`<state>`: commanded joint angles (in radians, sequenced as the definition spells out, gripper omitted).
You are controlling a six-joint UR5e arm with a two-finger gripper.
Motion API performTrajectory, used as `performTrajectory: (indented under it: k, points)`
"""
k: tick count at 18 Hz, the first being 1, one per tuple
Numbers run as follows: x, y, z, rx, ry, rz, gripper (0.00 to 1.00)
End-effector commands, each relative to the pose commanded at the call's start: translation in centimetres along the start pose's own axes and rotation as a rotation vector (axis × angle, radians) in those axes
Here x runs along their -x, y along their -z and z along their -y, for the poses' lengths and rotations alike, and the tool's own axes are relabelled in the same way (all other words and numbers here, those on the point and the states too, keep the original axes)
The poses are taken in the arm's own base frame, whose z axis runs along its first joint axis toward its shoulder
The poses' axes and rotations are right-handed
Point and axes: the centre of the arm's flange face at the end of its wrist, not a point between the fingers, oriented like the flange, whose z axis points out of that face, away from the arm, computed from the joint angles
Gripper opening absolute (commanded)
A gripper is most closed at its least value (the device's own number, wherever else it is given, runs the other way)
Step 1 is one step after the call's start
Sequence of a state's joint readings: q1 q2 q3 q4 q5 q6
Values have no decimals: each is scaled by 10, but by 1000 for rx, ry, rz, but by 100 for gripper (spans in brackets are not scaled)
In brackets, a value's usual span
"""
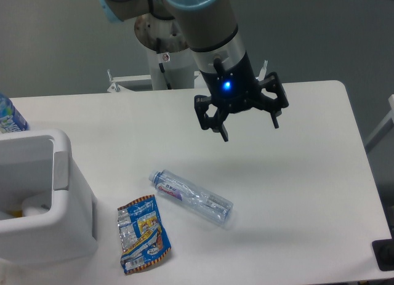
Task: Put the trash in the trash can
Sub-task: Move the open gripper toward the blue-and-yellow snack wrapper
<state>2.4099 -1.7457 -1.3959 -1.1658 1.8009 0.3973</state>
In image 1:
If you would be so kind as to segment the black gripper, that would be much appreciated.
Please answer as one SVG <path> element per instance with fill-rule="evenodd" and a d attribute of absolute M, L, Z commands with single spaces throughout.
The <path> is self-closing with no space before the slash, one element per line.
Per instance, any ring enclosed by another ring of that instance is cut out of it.
<path fill-rule="evenodd" d="M 235 114 L 256 108 L 270 114 L 273 126 L 279 128 L 278 117 L 282 109 L 289 106 L 283 84 L 276 72 L 263 78 L 255 78 L 248 54 L 222 74 L 202 73 L 211 96 L 196 95 L 194 108 L 202 130 L 211 129 L 228 142 L 224 122 L 229 113 Z M 213 105 L 217 109 L 213 116 L 207 111 Z"/>

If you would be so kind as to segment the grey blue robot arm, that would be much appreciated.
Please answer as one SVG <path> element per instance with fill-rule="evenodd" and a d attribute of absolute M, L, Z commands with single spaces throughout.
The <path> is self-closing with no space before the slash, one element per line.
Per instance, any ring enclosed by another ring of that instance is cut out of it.
<path fill-rule="evenodd" d="M 99 0 L 112 21 L 151 15 L 173 22 L 211 93 L 197 95 L 194 107 L 203 130 L 212 129 L 227 141 L 224 122 L 229 114 L 256 108 L 268 112 L 274 127 L 288 107 L 275 72 L 255 77 L 239 33 L 230 0 Z"/>

